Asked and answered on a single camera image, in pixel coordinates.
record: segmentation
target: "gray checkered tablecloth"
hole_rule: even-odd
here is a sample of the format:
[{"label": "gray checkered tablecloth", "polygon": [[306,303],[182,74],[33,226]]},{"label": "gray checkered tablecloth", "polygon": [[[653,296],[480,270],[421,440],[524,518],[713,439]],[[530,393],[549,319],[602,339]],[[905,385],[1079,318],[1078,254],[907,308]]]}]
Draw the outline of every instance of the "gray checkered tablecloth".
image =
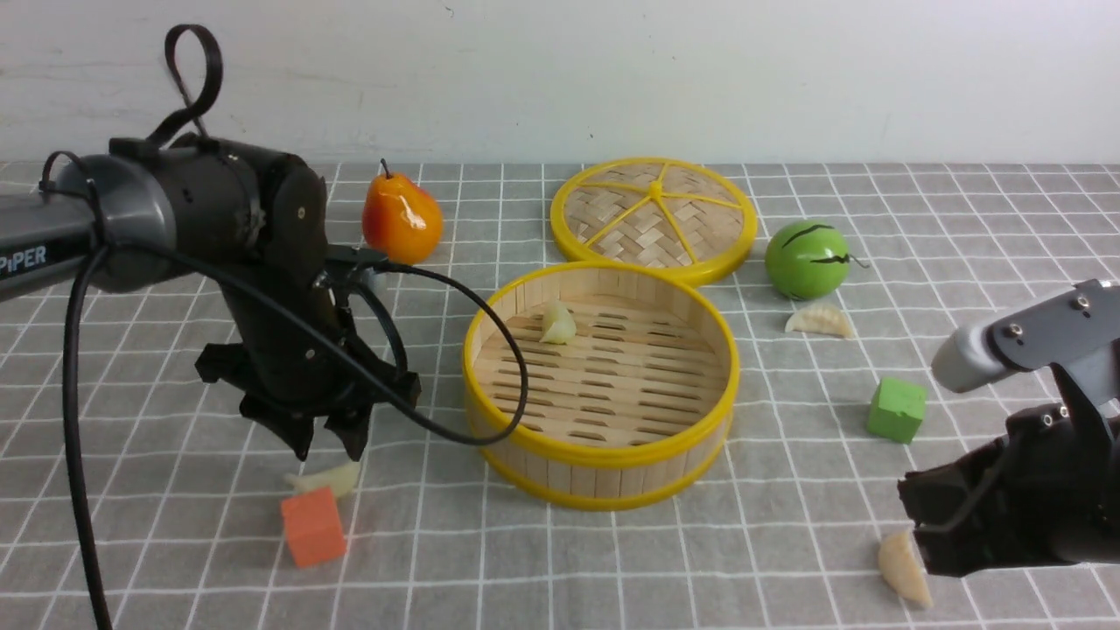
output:
[{"label": "gray checkered tablecloth", "polygon": [[[317,167],[327,234],[361,239],[373,165]],[[579,165],[398,165],[447,214],[433,269],[492,291],[562,260],[544,217]],[[102,567],[121,630],[1120,628],[1120,568],[933,577],[935,606],[883,583],[878,539],[906,525],[906,471],[1002,433],[1052,400],[1048,374],[954,396],[926,369],[953,328],[1072,280],[1120,277],[1120,169],[1093,165],[713,165],[754,200],[759,239],[703,293],[739,341],[736,424],[694,487],[619,513],[557,509],[474,451],[375,411],[361,491],[340,502],[339,560],[299,571],[282,544],[283,474],[345,460],[320,432],[301,466],[198,381],[207,342],[235,339],[214,284],[188,277],[87,302],[82,435]],[[38,164],[0,164],[27,193]],[[784,334],[793,305],[767,285],[767,235],[796,217],[849,235],[829,299],[858,342]],[[92,628],[62,458],[59,350],[67,287],[0,305],[0,629]],[[423,374],[423,410],[463,425],[460,341],[474,306],[427,280],[388,295]],[[366,339],[381,344],[368,313]],[[864,429],[878,379],[930,389],[908,447]]]}]

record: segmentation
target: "bamboo steamer lid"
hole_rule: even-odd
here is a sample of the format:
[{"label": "bamboo steamer lid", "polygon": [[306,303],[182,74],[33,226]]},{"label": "bamboo steamer lid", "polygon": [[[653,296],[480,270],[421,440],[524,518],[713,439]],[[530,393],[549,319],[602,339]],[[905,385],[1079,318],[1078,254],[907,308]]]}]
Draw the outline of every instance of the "bamboo steamer lid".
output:
[{"label": "bamboo steamer lid", "polygon": [[691,286],[731,274],[750,254],[750,200],[718,173],[666,158],[600,164],[552,201],[552,238],[569,260],[612,260]]}]

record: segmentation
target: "green ball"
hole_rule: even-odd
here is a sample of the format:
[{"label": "green ball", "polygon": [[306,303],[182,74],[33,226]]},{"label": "green ball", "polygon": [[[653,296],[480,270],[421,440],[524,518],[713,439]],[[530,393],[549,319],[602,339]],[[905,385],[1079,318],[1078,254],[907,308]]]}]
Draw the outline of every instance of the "green ball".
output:
[{"label": "green ball", "polygon": [[848,277],[850,260],[843,234],[820,221],[790,223],[766,245],[766,274],[774,288],[791,299],[816,299],[834,291]]}]

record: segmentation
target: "bamboo steamer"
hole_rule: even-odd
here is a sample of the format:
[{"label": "bamboo steamer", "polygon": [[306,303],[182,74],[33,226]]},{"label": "bamboo steamer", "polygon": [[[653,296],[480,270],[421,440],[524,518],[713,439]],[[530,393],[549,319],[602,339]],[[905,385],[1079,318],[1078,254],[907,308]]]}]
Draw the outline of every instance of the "bamboo steamer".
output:
[{"label": "bamboo steamer", "polygon": [[694,287],[738,269],[758,231],[754,205],[729,179],[655,157],[577,174],[552,200],[549,223],[568,260],[613,260]]},{"label": "bamboo steamer", "polygon": [[[563,345],[536,341],[553,299],[577,324]],[[570,508],[631,509],[687,488],[719,455],[739,359],[727,323],[693,288],[624,263],[569,262],[515,280],[489,304],[530,373],[521,425],[483,448],[511,483]],[[482,312],[464,342],[464,374],[475,435],[508,426],[520,372]]]}]

